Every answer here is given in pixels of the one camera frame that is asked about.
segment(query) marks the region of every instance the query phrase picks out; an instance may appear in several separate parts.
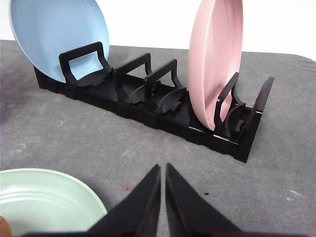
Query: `plate rim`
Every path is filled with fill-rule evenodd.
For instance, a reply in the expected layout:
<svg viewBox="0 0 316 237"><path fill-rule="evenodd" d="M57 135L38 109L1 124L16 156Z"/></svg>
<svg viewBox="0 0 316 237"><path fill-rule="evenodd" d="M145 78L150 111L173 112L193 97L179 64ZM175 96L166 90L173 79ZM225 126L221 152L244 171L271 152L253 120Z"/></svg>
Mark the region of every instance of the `plate rim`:
<svg viewBox="0 0 316 237"><path fill-rule="evenodd" d="M1 176L3 174L8 174L8 173L18 173L18 172L43 172L47 174L55 174L58 176L62 176L64 178L70 179L73 182L79 184L81 187L83 187L86 191L88 191L93 198L96 200L97 204L100 207L100 210L102 210L103 214L106 215L108 214L108 211L104 205L104 203L101 201L101 199L97 196L97 194L83 181L75 178L74 176L71 176L69 174L57 171L57 170L51 170L51 169L43 169L43 168L17 168L17 169L7 169L7 170L0 170L0 180L2 179Z"/></svg>

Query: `black plastic piece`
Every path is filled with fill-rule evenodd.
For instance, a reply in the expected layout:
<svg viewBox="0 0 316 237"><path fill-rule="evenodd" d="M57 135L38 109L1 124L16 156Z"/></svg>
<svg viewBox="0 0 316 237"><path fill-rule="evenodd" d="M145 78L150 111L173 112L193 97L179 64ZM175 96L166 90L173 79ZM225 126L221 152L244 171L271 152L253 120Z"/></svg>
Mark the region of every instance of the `black plastic piece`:
<svg viewBox="0 0 316 237"><path fill-rule="evenodd" d="M91 73L77 85L75 78L71 76L71 71L68 70L68 60L93 50L98 51L100 62L105 68L104 74L100 79ZM193 143L232 155L239 161L247 162L274 78L269 78L264 83L252 109L246 107L237 96L238 73L236 73L218 97L214 116L215 129L211 131L199 122L192 109L189 92L177 78L176 60L153 72L151 56L147 53L118 67L112 73L113 69L101 55L102 53L102 44L97 42L62 54L61 64L67 76L67 83L55 81L35 68L39 87L109 110L121 117L170 132ZM147 74L145 78L128 74L143 64ZM170 71L174 87L159 81ZM221 121L219 116L221 105L229 93L233 98L231 108L225 120Z"/></svg>
<svg viewBox="0 0 316 237"><path fill-rule="evenodd" d="M24 237L155 237L160 210L160 167L86 233L29 234ZM171 165L166 166L166 208L171 237L299 237L247 233L202 199Z"/></svg>
<svg viewBox="0 0 316 237"><path fill-rule="evenodd" d="M83 78L77 80L71 72L69 61L93 53L95 51L97 51L98 59L103 69L92 72L84 76ZM66 83L80 87L88 85L97 86L103 83L105 78L113 71L113 68L110 67L110 65L104 57L103 45L101 42L88 44L86 46L61 53L59 55L59 62L63 75L66 79Z"/></svg>
<svg viewBox="0 0 316 237"><path fill-rule="evenodd" d="M128 63L116 68L115 70L115 89L118 94L119 102L126 102L128 104L137 104L144 101L144 82L145 80L138 80L139 84L131 92L127 92L124 88L124 83L131 83L130 78L127 77L127 73L145 64L145 72L147 75L152 73L151 68L151 56L146 53L136 59L129 61Z"/></svg>
<svg viewBox="0 0 316 237"><path fill-rule="evenodd" d="M170 91L167 91L167 93L160 93L160 90L153 93L153 85L156 85L157 81L169 72L171 72L171 80L175 87L170 87ZM165 114L169 110L175 111L181 105L179 101L185 92L186 88L177 77L176 59L171 60L145 77L145 102L147 108L157 114Z"/></svg>
<svg viewBox="0 0 316 237"><path fill-rule="evenodd" d="M160 211L160 176L160 167L156 165L125 200L88 232L155 237Z"/></svg>
<svg viewBox="0 0 316 237"><path fill-rule="evenodd" d="M172 237L291 236L243 232L202 199L171 164L166 166L165 198L170 236Z"/></svg>

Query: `plate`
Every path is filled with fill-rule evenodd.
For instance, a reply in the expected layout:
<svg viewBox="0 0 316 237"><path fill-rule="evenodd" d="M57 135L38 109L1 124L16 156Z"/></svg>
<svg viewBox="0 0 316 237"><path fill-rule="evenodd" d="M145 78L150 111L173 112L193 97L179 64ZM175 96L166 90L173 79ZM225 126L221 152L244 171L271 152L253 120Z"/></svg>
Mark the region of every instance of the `plate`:
<svg viewBox="0 0 316 237"><path fill-rule="evenodd" d="M46 169L0 172L1 216L12 235L84 232L107 211L99 197L80 180Z"/></svg>
<svg viewBox="0 0 316 237"><path fill-rule="evenodd" d="M95 0L11 0L13 34L42 73L65 82L59 54L97 41L109 55L109 33ZM77 79L102 69L96 52L70 62Z"/></svg>
<svg viewBox="0 0 316 237"><path fill-rule="evenodd" d="M239 72L242 31L242 0L202 0L191 36L189 90L197 118L211 130L217 98ZM229 94L222 105L222 120L231 101Z"/></svg>

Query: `light blue plate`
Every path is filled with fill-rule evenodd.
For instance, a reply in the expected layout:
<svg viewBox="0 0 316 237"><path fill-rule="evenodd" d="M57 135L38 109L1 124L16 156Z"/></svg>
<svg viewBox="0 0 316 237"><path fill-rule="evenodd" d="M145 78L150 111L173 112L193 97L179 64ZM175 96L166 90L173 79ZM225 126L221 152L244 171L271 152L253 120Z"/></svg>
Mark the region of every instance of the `light blue plate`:
<svg viewBox="0 0 316 237"><path fill-rule="evenodd" d="M53 170L0 172L0 214L12 235L85 232L107 214L98 196L80 180Z"/></svg>
<svg viewBox="0 0 316 237"><path fill-rule="evenodd" d="M97 41L109 55L109 33L95 0L11 0L11 25L22 51L42 73L65 82L59 54ZM102 68L92 53L70 63L77 79Z"/></svg>

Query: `blue plate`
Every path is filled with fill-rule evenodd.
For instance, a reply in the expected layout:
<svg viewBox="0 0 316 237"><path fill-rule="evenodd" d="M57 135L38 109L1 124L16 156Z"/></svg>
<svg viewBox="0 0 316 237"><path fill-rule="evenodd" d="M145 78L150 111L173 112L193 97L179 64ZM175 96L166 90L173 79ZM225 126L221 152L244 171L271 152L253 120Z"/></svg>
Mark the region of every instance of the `blue plate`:
<svg viewBox="0 0 316 237"><path fill-rule="evenodd" d="M22 51L42 73L65 82L59 54L97 41L109 55L109 33L95 0L11 0L11 25ZM102 68L92 53L70 62L77 79Z"/></svg>

